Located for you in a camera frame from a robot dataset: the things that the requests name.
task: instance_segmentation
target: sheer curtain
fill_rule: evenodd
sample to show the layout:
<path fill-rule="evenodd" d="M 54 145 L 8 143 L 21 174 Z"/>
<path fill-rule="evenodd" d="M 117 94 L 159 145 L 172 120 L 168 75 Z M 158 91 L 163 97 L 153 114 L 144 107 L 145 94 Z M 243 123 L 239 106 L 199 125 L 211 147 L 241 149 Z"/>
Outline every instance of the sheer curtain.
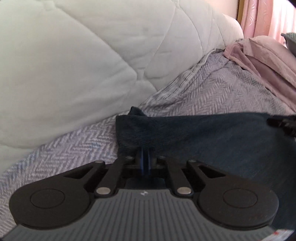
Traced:
<path fill-rule="evenodd" d="M 267 35 L 283 43 L 281 33 L 296 31 L 296 9 L 288 0 L 245 0 L 241 27 L 245 38 Z"/>

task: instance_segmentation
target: gray plastic panel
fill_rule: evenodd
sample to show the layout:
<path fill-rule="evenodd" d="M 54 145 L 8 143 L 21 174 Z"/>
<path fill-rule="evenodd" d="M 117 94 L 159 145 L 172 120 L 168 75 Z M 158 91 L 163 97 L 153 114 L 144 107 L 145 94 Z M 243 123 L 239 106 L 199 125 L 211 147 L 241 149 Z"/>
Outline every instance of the gray plastic panel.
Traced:
<path fill-rule="evenodd" d="M 190 199 L 169 190 L 121 189 L 114 197 L 97 199 L 91 210 L 71 225 L 33 230 L 21 225 L 4 241 L 259 241 L 274 230 L 222 228 L 203 217 Z"/>

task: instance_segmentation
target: beige wall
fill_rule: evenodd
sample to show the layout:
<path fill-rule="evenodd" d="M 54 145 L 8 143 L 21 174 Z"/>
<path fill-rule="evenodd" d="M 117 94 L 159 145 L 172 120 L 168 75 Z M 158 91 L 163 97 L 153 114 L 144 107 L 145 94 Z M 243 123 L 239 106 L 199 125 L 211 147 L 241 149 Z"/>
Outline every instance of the beige wall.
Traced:
<path fill-rule="evenodd" d="M 230 17 L 237 18 L 237 8 L 239 0 L 205 0 L 213 6 L 214 9 L 220 11 Z"/>

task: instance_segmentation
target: silver screw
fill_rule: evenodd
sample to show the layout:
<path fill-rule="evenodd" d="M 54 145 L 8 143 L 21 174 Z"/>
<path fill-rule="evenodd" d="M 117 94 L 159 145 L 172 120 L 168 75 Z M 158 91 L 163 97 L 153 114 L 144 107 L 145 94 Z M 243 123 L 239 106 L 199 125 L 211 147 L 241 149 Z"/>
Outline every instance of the silver screw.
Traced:
<path fill-rule="evenodd" d="M 111 192 L 111 189 L 110 188 L 107 188 L 107 187 L 101 187 L 101 188 L 98 188 L 96 190 L 96 192 L 98 194 L 101 194 L 101 195 L 107 195 L 107 194 L 109 194 Z"/>
<path fill-rule="evenodd" d="M 188 195 L 192 192 L 191 188 L 188 187 L 180 187 L 177 189 L 177 192 L 182 195 Z"/>

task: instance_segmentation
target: dark blue cloth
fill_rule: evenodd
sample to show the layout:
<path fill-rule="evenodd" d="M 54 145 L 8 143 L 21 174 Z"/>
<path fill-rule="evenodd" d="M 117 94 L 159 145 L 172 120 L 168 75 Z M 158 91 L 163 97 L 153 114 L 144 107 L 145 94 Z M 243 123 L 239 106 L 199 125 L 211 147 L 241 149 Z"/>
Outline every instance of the dark blue cloth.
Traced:
<path fill-rule="evenodd" d="M 180 162 L 198 159 L 269 186 L 279 198 L 276 228 L 296 229 L 296 142 L 266 124 L 265 113 L 147 117 L 133 107 L 116 117 L 118 155 L 138 147 Z"/>

